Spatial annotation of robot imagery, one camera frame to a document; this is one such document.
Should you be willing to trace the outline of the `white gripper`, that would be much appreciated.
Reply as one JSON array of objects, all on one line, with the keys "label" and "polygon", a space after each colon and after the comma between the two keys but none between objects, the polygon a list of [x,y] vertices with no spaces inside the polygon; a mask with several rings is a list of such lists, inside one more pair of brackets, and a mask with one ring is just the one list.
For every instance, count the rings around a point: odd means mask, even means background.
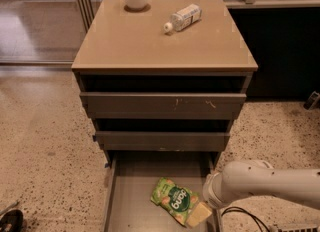
[{"label": "white gripper", "polygon": [[[203,185],[202,195],[204,201],[212,209],[221,209],[229,205],[229,202],[222,198],[222,175],[220,173],[207,175]],[[188,213],[186,220],[188,228],[198,226],[212,214],[212,209],[205,202],[199,202]]]}]

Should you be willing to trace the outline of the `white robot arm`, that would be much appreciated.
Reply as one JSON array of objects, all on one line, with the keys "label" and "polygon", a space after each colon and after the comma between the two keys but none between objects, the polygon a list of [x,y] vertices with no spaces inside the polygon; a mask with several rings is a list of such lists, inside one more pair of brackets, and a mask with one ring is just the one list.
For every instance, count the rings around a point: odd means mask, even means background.
[{"label": "white robot arm", "polygon": [[210,173],[201,201],[187,218],[196,227],[214,210],[252,196],[274,196],[313,209],[320,209],[319,169],[275,169],[265,160],[229,162],[221,172]]}]

